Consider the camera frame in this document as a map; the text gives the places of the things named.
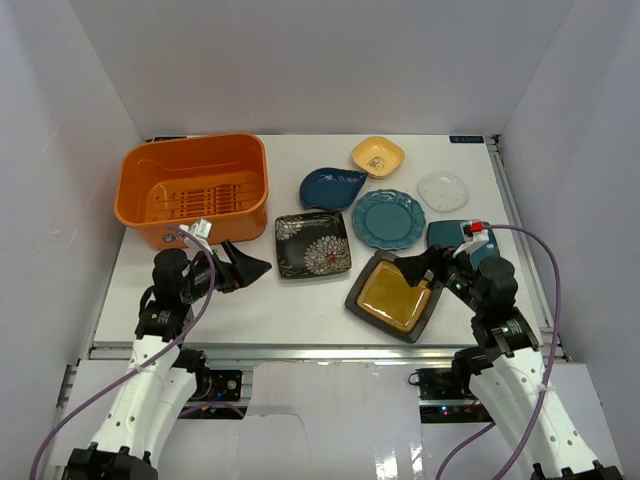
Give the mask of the yellow brown square plate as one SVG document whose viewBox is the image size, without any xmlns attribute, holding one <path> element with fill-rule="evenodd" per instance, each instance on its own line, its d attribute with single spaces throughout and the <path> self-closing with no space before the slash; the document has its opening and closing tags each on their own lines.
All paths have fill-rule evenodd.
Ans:
<svg viewBox="0 0 640 480">
<path fill-rule="evenodd" d="M 377 250 L 353 284 L 345 307 L 359 319 L 405 343 L 415 343 L 436 308 L 420 301 L 422 288 L 409 287 L 391 252 Z"/>
</svg>

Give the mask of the black floral square plate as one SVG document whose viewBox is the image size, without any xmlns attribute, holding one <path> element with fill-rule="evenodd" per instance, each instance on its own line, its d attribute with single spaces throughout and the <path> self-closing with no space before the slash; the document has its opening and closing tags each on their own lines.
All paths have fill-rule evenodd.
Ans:
<svg viewBox="0 0 640 480">
<path fill-rule="evenodd" d="M 323 277 L 351 269 L 351 250 L 340 211 L 280 216 L 274 229 L 277 267 L 282 278 Z"/>
</svg>

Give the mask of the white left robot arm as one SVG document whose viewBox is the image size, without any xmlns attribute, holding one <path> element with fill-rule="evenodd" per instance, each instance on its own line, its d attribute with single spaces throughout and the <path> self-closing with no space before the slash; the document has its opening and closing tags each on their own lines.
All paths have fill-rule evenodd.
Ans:
<svg viewBox="0 0 640 480">
<path fill-rule="evenodd" d="M 181 410 L 209 392 L 212 377 L 204 369 L 204 354 L 183 346 L 202 316 L 193 305 L 208 303 L 214 292 L 250 286 L 271 265 L 230 241 L 222 244 L 225 260 L 206 243 L 193 243 L 194 257 L 182 249 L 155 256 L 152 284 L 140 299 L 128 369 L 111 385 L 115 399 L 88 447 L 71 452 L 64 478 L 157 478 L 160 453 Z"/>
</svg>

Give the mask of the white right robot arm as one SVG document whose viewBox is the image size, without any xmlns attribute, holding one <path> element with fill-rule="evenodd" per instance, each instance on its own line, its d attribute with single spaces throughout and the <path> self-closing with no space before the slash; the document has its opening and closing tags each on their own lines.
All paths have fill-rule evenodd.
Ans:
<svg viewBox="0 0 640 480">
<path fill-rule="evenodd" d="M 619 479 L 572 422 L 548 375 L 553 363 L 515 305 L 514 266 L 499 256 L 473 267 L 465 253 L 430 247 L 394 262 L 407 284 L 445 287 L 472 312 L 476 346 L 457 352 L 453 390 L 477 398 L 513 453 L 497 476 L 519 467 L 529 479 Z"/>
</svg>

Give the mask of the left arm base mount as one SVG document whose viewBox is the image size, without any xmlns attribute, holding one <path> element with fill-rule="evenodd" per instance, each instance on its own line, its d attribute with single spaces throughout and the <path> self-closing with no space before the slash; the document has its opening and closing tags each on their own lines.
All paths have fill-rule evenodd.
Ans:
<svg viewBox="0 0 640 480">
<path fill-rule="evenodd" d="M 243 373 L 241 370 L 203 368 L 196 372 L 196 391 L 189 402 L 236 402 L 241 399 Z"/>
</svg>

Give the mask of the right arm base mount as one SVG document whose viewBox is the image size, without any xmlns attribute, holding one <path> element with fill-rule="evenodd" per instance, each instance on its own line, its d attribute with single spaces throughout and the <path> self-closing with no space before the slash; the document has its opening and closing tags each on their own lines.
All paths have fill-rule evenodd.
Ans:
<svg viewBox="0 0 640 480">
<path fill-rule="evenodd" d="M 481 402 L 471 393 L 463 391 L 448 369 L 416 369 L 408 376 L 407 383 L 418 390 L 422 424 L 492 421 Z"/>
</svg>

